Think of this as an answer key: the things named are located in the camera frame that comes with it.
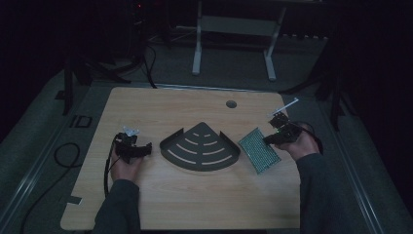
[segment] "green perforated board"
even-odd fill
[[[264,138],[263,134],[256,128],[239,141],[239,145],[259,175],[282,160],[262,138]]]

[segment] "dark sleeve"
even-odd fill
[[[140,233],[138,197],[139,187],[133,182],[115,180],[94,219],[93,233]]]
[[[324,156],[311,154],[297,160],[300,173],[300,232],[306,234],[353,233],[339,184],[328,171]]]

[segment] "black curved plate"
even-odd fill
[[[222,132],[216,134],[201,122],[184,133],[183,129],[164,139],[161,153],[176,166],[198,172],[229,167],[238,161],[241,150]]]

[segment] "wooden table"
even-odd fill
[[[228,100],[236,108],[226,106]],[[278,94],[206,90],[115,88],[101,116],[61,227],[89,230],[103,200],[103,170],[111,141],[123,126],[140,129],[137,144],[153,143],[136,184],[144,230],[269,229],[299,227],[299,174],[289,155],[258,175],[241,152],[234,165],[214,172],[181,169],[161,155],[160,142],[200,122],[238,141],[255,128],[274,133],[267,114],[282,107]]]

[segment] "black cable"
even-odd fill
[[[74,159],[73,162],[72,162],[70,165],[68,165],[68,166],[67,166],[67,165],[64,165],[64,164],[61,164],[60,161],[57,159],[57,153],[60,151],[60,149],[61,149],[63,146],[66,146],[66,145],[73,145],[73,146],[75,146],[76,149],[77,149],[77,153],[76,153],[75,159]],[[69,143],[66,143],[66,144],[63,144],[63,145],[59,146],[59,147],[55,150],[55,155],[54,155],[54,157],[55,157],[56,163],[59,164],[60,166],[64,167],[64,168],[66,168],[67,170],[66,170],[48,189],[46,189],[46,191],[45,191],[45,192],[33,203],[33,205],[31,205],[31,207],[28,209],[27,213],[25,214],[25,216],[24,216],[24,218],[23,218],[23,221],[21,222],[20,234],[23,234],[23,233],[24,233],[24,226],[25,226],[25,224],[26,224],[26,222],[27,222],[28,217],[30,216],[30,214],[31,214],[31,212],[34,210],[34,208],[38,205],[38,203],[46,196],[46,194],[48,194],[48,193],[50,192],[50,190],[52,190],[52,188],[54,188],[54,187],[70,172],[70,170],[82,166],[82,164],[75,165],[76,162],[78,161],[79,157],[80,157],[80,148],[79,148],[79,145],[77,145],[76,143],[69,142]]]
[[[154,58],[152,59],[151,65],[148,67],[148,62],[146,60],[146,57],[143,56],[143,62],[145,63],[146,73],[143,70],[142,70],[142,72],[148,77],[149,84],[151,84],[152,88],[158,89],[158,87],[156,87],[156,85],[155,85],[155,83],[152,79],[152,68],[154,67],[155,60],[156,60],[156,51],[150,46],[147,46],[147,47],[149,49],[151,49],[152,52],[154,53]]]
[[[112,168],[112,166],[109,168],[110,165],[110,157],[112,156],[112,151],[113,151],[113,146],[115,145],[115,140],[116,140],[116,136],[113,138],[112,140],[112,145],[110,146],[110,150],[109,150],[109,155],[107,156],[106,159],[106,165],[104,166],[104,175],[103,175],[103,188],[104,188],[104,197],[107,197],[107,195],[109,194],[109,185],[108,183],[108,176],[109,176],[109,171]]]

